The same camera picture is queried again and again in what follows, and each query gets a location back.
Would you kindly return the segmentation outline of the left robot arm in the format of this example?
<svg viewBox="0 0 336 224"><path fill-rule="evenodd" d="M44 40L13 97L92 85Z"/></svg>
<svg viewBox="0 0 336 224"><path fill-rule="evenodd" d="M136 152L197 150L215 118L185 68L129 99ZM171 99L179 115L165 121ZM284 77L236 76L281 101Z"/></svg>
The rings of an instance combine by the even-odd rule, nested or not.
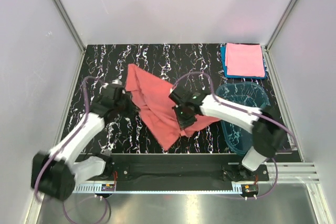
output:
<svg viewBox="0 0 336 224"><path fill-rule="evenodd" d="M128 116L134 110L121 81L105 83L77 126L49 151L34 156L30 182L34 192L65 201L79 184L93 177L109 179L115 174L111 155L93 154L81 162L77 158L114 118Z"/></svg>

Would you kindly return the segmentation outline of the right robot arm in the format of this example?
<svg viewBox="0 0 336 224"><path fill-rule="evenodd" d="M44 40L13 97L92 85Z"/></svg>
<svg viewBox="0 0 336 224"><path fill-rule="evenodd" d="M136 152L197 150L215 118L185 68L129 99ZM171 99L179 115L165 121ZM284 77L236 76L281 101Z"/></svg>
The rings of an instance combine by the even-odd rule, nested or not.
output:
<svg viewBox="0 0 336 224"><path fill-rule="evenodd" d="M240 105L222 99L214 94L192 93L182 87L170 90L169 98L175 103L173 110L182 130L197 122L196 116L212 117L239 126L252 135L252 147L244 155L238 167L239 176L250 180L257 174L257 168L273 158L288 129L274 120L274 110Z"/></svg>

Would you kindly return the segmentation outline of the coral red t shirt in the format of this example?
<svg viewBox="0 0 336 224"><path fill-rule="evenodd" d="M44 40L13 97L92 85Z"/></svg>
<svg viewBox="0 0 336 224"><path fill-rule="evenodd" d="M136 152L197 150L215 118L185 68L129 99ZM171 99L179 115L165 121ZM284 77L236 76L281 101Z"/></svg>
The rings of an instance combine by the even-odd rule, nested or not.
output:
<svg viewBox="0 0 336 224"><path fill-rule="evenodd" d="M135 64L128 65L125 89L131 93L132 102L140 109L140 117L156 138L160 146L167 151L180 136L191 137L219 119L197 115L197 121L181 130L169 98L173 85L141 69Z"/></svg>

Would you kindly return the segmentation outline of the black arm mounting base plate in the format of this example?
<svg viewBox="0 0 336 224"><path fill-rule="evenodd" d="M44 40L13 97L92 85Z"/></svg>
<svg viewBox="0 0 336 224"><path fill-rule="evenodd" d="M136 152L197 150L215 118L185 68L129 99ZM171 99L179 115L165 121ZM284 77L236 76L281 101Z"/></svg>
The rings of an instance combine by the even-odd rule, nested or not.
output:
<svg viewBox="0 0 336 224"><path fill-rule="evenodd" d="M117 191L134 193L231 190L236 154L113 154Z"/></svg>

